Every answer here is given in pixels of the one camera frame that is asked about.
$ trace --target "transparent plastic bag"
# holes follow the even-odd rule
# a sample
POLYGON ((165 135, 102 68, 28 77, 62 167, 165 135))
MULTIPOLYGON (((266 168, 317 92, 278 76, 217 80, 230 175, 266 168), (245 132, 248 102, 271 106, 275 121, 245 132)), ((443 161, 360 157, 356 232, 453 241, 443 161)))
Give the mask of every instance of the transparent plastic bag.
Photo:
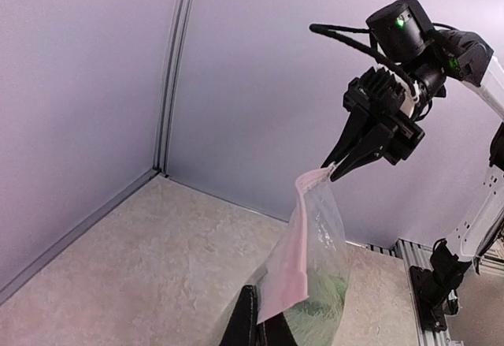
MULTIPOLYGON (((245 283, 258 287, 258 323, 283 314, 297 346, 331 346, 343 315, 350 265, 328 184, 332 171, 313 170, 296 180, 297 205, 289 226, 245 283)), ((237 299, 238 293, 201 345, 220 345, 237 299)))

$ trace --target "green object inside bag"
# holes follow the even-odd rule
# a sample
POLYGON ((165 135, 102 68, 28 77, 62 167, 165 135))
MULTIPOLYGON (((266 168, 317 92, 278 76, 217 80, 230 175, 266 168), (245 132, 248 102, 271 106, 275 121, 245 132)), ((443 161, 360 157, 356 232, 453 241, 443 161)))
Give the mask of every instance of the green object inside bag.
POLYGON ((298 346, 331 346, 343 316, 347 279, 308 268, 309 298, 283 314, 298 346))

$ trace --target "table surface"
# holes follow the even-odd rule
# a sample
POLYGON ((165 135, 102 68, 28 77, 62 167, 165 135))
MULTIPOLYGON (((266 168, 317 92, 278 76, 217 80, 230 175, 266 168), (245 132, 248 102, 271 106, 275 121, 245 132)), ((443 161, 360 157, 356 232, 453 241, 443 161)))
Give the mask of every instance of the table surface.
MULTIPOLYGON (((191 346, 284 229, 157 177, 0 307, 0 344, 191 346)), ((402 260, 349 248, 334 344, 417 345, 402 260)))

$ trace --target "green light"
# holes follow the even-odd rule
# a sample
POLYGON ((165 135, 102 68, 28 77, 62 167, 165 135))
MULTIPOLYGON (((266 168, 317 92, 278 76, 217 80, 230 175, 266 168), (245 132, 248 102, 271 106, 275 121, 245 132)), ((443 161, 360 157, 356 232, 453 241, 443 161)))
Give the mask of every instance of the green light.
POLYGON ((458 68, 459 68, 459 66, 458 66, 458 59, 457 58, 451 58, 450 61, 448 62, 448 64, 450 65, 450 67, 453 70, 458 70, 458 68))
POLYGON ((398 17, 396 20, 395 20, 395 23, 398 25, 399 28, 404 28, 404 19, 402 19, 402 17, 398 17))

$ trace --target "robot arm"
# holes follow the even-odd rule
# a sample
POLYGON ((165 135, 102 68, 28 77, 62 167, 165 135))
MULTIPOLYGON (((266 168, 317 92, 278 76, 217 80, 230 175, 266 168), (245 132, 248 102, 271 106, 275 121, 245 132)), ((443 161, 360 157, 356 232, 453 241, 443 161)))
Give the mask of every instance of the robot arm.
MULTIPOLYGON (((348 85, 343 106, 350 116, 323 166, 337 165, 337 180, 382 157, 406 160, 424 136, 422 120, 435 97, 444 98, 447 77, 465 84, 504 120, 504 70, 493 50, 473 32, 437 30, 417 0, 400 0, 366 21, 369 30, 312 24, 312 32, 337 39, 375 58, 348 85), (339 32, 369 33, 371 47, 339 32), (384 56, 377 47, 380 46, 384 56)), ((409 271, 418 318, 424 329, 446 330, 443 302, 462 282, 504 227, 504 125, 491 143, 490 165, 474 204, 456 229, 434 245, 432 270, 409 271)))

